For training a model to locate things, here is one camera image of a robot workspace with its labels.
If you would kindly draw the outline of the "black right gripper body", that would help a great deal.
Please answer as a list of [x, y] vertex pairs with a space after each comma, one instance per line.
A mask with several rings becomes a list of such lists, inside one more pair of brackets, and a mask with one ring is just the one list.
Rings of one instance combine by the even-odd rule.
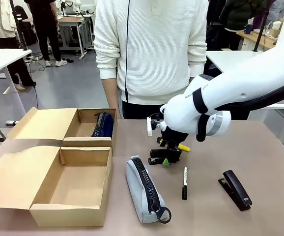
[[161, 147], [167, 145], [168, 148], [177, 148], [181, 142], [186, 140], [189, 134], [166, 129], [165, 131], [161, 131], [161, 135]]

